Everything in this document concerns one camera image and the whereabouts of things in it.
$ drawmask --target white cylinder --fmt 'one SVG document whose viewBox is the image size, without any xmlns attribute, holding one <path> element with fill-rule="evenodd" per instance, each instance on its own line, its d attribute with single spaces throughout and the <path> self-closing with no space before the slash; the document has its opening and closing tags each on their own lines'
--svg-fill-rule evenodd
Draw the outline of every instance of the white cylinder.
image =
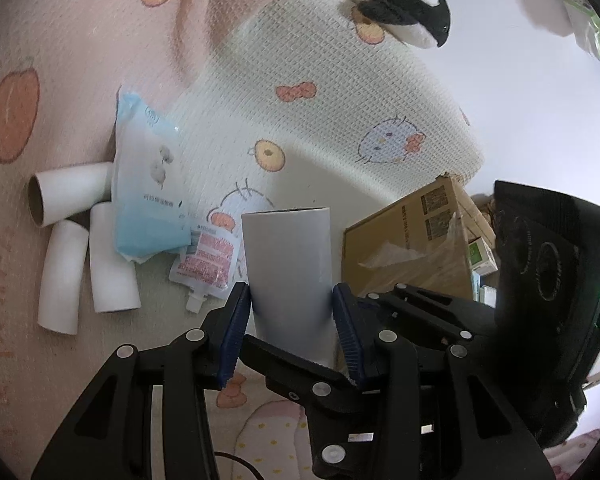
<svg viewBox="0 0 600 480">
<path fill-rule="evenodd" d="M 89 232 L 70 220 L 54 225 L 40 282 L 38 324 L 63 334 L 78 333 L 78 306 Z"/>
<path fill-rule="evenodd" d="M 258 337 L 333 367 L 329 209 L 246 213 L 242 234 Z"/>
<path fill-rule="evenodd" d="M 39 227 L 55 224 L 110 200 L 111 162 L 36 173 L 29 180 L 29 211 Z"/>
<path fill-rule="evenodd" d="M 111 202 L 91 208 L 89 260 L 96 312 L 140 308 L 136 267 L 116 252 L 113 243 L 115 209 Z"/>
</svg>

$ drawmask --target wet wipes packet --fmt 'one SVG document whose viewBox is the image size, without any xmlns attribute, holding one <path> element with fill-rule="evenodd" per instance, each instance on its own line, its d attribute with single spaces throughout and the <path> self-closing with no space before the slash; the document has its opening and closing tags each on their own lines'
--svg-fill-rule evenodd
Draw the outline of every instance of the wet wipes packet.
<svg viewBox="0 0 600 480">
<path fill-rule="evenodd" d="M 178 128 L 133 93 L 118 93 L 111 200 L 116 251 L 142 263 L 190 244 Z"/>
</svg>

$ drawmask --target white paper roll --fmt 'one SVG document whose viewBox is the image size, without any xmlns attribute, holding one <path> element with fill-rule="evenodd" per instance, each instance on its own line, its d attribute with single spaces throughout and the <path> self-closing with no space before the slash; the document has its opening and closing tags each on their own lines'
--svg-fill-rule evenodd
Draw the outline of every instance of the white paper roll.
<svg viewBox="0 0 600 480">
<path fill-rule="evenodd" d="M 258 337 L 333 367 L 329 209 L 246 213 L 242 234 Z"/>
<path fill-rule="evenodd" d="M 91 208 L 89 260 L 96 312 L 140 308 L 136 267 L 118 254 L 113 244 L 115 209 L 111 202 Z"/>
<path fill-rule="evenodd" d="M 29 180 L 29 211 L 39 227 L 55 224 L 110 200 L 111 162 L 36 173 Z"/>
<path fill-rule="evenodd" d="M 54 225 L 40 282 L 38 324 L 63 334 L 78 333 L 78 305 L 89 232 L 62 220 Z"/>
</svg>

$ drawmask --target silver screw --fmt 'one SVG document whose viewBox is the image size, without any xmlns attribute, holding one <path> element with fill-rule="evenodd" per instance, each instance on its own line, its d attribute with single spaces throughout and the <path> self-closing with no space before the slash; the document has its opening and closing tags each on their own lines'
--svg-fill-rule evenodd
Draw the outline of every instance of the silver screw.
<svg viewBox="0 0 600 480">
<path fill-rule="evenodd" d="M 134 348 L 131 345 L 122 345 L 116 350 L 116 355 L 121 359 L 126 359 L 134 354 Z"/>
<path fill-rule="evenodd" d="M 338 446 L 338 444 L 331 444 L 322 450 L 322 459 L 327 464 L 337 464 L 338 462 L 342 462 L 346 455 L 347 452 L 344 451 L 342 446 Z"/>
<path fill-rule="evenodd" d="M 462 358 L 466 357 L 468 353 L 469 352 L 467 352 L 466 348 L 462 345 L 451 345 L 451 355 Z"/>
<path fill-rule="evenodd" d="M 201 341 L 205 338 L 205 333 L 199 328 L 194 328 L 187 332 L 186 337 L 191 342 Z"/>
<path fill-rule="evenodd" d="M 398 336 L 393 330 L 381 330 L 378 334 L 380 341 L 384 341 L 385 343 L 393 343 Z"/>
<path fill-rule="evenodd" d="M 327 383 L 315 383 L 311 391 L 318 397 L 326 397 L 331 393 L 331 387 Z"/>
</svg>

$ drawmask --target black cable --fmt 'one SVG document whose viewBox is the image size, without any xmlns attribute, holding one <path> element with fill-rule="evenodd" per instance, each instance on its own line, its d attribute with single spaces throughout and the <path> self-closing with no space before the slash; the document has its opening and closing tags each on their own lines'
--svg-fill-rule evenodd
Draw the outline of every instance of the black cable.
<svg viewBox="0 0 600 480">
<path fill-rule="evenodd" d="M 224 458 L 234 460 L 238 464 L 242 464 L 243 466 L 245 466 L 245 468 L 247 468 L 249 471 L 251 471 L 251 474 L 253 474 L 258 480 L 264 480 L 264 476 L 262 476 L 260 474 L 260 472 L 253 465 L 251 465 L 249 462 L 247 462 L 245 459 L 240 458 L 239 456 L 235 456 L 235 455 L 232 455 L 229 453 L 222 452 L 222 451 L 214 451 L 214 455 L 222 456 Z"/>
</svg>

